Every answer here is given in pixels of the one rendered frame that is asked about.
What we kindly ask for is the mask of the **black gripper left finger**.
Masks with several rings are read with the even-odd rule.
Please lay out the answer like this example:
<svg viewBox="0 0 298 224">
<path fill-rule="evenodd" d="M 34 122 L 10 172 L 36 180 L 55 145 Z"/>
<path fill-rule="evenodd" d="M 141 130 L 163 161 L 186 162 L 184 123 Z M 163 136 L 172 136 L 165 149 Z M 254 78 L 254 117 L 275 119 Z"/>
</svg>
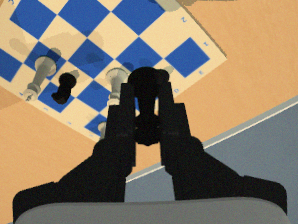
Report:
<svg viewBox="0 0 298 224">
<path fill-rule="evenodd" d="M 109 105 L 105 137 L 92 155 L 58 182 L 18 192 L 12 202 L 13 224 L 23 212 L 44 204 L 124 202 L 126 177 L 136 167 L 135 118 L 134 85 L 121 83 L 119 105 Z"/>
</svg>

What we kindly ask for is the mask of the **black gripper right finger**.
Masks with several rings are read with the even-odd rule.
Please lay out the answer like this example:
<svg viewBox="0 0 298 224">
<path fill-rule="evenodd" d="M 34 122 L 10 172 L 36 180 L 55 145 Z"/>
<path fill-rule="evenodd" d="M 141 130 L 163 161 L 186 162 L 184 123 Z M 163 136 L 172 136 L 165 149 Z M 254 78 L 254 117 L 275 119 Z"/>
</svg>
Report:
<svg viewBox="0 0 298 224">
<path fill-rule="evenodd" d="M 158 117 L 161 166 L 172 176 L 175 201 L 253 197 L 277 204 L 287 215 L 284 186 L 256 177 L 239 176 L 206 153 L 202 142 L 191 136 L 185 104 L 174 103 L 171 81 L 158 84 Z"/>
</svg>

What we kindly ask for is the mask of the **blue and cream chessboard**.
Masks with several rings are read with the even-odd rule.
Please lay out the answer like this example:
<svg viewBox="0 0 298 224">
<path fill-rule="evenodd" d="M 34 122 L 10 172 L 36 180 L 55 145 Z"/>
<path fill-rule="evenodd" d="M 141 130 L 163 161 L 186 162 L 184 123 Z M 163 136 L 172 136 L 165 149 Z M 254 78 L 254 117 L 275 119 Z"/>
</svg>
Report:
<svg viewBox="0 0 298 224">
<path fill-rule="evenodd" d="M 95 142 L 107 122 L 109 70 L 164 69 L 175 98 L 227 60 L 177 0 L 4 0 L 0 86 L 25 101 L 40 56 L 57 69 L 28 103 Z M 51 94 L 64 73 L 77 83 L 61 105 Z"/>
</svg>

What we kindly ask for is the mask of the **white chess rook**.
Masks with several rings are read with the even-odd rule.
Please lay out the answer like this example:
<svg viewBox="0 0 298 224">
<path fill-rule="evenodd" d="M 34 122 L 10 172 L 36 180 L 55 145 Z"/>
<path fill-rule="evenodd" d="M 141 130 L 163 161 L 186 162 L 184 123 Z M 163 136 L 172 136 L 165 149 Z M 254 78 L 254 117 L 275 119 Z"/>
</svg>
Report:
<svg viewBox="0 0 298 224">
<path fill-rule="evenodd" d="M 98 125 L 98 129 L 99 129 L 99 131 L 101 132 L 101 137 L 99 138 L 99 140 L 104 138 L 104 135 L 105 135 L 105 128 L 106 128 L 106 122 L 101 122 L 101 123 L 99 123 L 99 125 Z"/>
</svg>

